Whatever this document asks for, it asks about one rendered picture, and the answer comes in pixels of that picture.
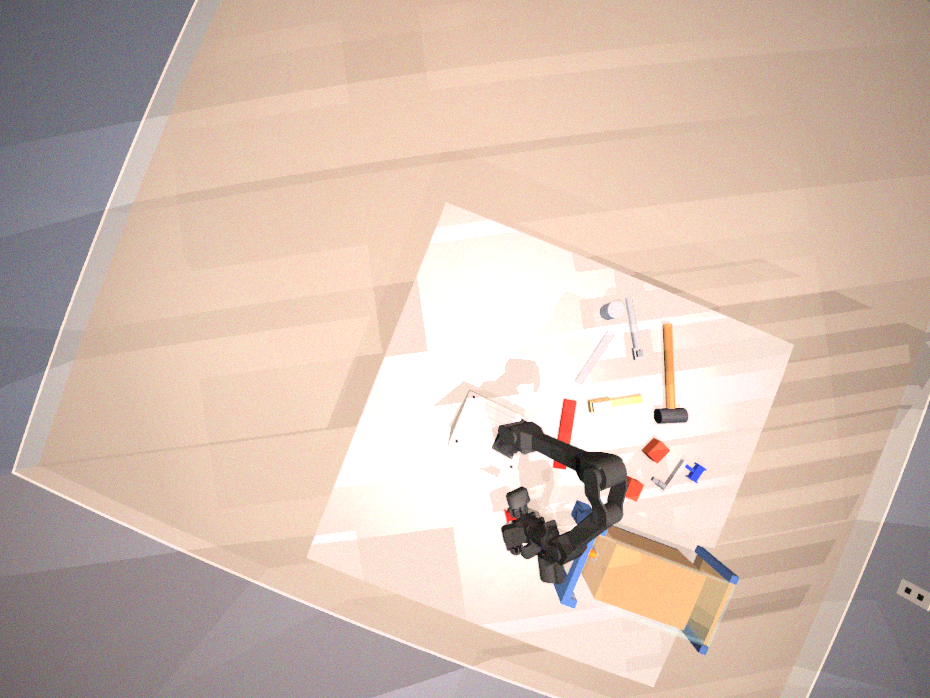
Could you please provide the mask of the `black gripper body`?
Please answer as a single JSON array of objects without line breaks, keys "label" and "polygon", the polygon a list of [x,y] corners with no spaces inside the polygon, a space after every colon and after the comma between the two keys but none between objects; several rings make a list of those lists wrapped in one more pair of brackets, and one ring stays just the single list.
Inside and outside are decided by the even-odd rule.
[{"label": "black gripper body", "polygon": [[[524,534],[528,538],[529,544],[521,548],[521,556],[525,559],[531,559],[541,551],[538,545],[536,545],[531,539],[531,529],[538,522],[545,522],[543,517],[537,518],[535,512],[528,513],[527,506],[525,504],[529,503],[530,498],[528,491],[523,486],[507,493],[506,499],[508,505],[512,509],[513,516],[517,519],[516,522],[522,520],[524,522]],[[525,506],[524,506],[525,505]]]}]

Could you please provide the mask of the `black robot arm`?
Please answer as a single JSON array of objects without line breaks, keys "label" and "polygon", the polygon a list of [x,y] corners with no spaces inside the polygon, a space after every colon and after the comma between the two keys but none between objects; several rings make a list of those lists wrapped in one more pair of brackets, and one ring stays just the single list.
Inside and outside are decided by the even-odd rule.
[{"label": "black robot arm", "polygon": [[[581,557],[591,540],[624,517],[623,504],[628,487],[623,458],[605,452],[585,451],[544,434],[542,427],[525,420],[500,425],[492,449],[510,459],[518,451],[523,454],[538,451],[574,470],[584,482],[584,494],[592,506],[592,512],[586,518],[561,535],[556,520],[538,522],[531,529],[532,541],[542,548],[537,553],[540,581],[564,583],[562,565]],[[608,499],[603,503],[600,491],[608,488]],[[520,555],[522,543],[529,544],[524,526],[520,520],[501,528],[506,551],[515,556]]]}]

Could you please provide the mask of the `black mallet with wooden handle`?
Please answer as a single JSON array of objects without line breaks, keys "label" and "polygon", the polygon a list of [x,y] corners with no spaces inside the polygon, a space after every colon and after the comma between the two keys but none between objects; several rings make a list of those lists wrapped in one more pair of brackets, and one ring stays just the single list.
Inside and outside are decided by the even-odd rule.
[{"label": "black mallet with wooden handle", "polygon": [[675,408],[672,323],[663,324],[663,346],[666,408],[656,408],[654,410],[654,420],[657,424],[681,424],[688,421],[688,413],[685,408]]}]

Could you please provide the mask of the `dark grey cylinder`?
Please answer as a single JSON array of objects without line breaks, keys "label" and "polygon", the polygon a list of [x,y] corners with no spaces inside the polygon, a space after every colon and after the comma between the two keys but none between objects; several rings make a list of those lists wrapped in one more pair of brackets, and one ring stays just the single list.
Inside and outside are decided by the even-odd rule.
[{"label": "dark grey cylinder", "polygon": [[605,320],[620,318],[624,314],[625,308],[620,301],[613,301],[601,306],[599,313]]}]

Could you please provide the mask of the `grey crank handle with blue knob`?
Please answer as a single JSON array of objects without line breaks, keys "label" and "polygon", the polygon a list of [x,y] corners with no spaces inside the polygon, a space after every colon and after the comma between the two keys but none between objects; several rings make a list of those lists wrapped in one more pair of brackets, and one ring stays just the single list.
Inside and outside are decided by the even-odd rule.
[{"label": "grey crank handle with blue knob", "polygon": [[682,470],[686,467],[690,471],[689,474],[686,475],[686,477],[690,479],[691,481],[698,483],[697,480],[699,479],[703,471],[706,471],[706,469],[696,462],[694,462],[695,465],[693,468],[691,468],[687,463],[688,462],[684,459],[679,460],[677,465],[674,467],[674,469],[668,476],[668,479],[665,483],[661,481],[660,479],[657,479],[654,476],[652,476],[650,480],[655,482],[657,486],[659,486],[664,492],[667,493],[669,489],[671,488],[671,486],[673,485],[673,483],[678,478],[678,476],[680,475],[680,473],[682,472]]}]

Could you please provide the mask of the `orange-red box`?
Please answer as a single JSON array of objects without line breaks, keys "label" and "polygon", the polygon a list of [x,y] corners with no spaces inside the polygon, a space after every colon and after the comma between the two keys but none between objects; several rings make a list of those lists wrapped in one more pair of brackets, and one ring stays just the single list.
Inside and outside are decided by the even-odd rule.
[{"label": "orange-red box", "polygon": [[670,452],[657,438],[650,440],[641,450],[657,464]]},{"label": "orange-red box", "polygon": [[628,489],[627,489],[625,497],[637,502],[643,490],[644,484],[642,482],[640,483],[636,479],[633,479],[627,476],[627,487]]}]

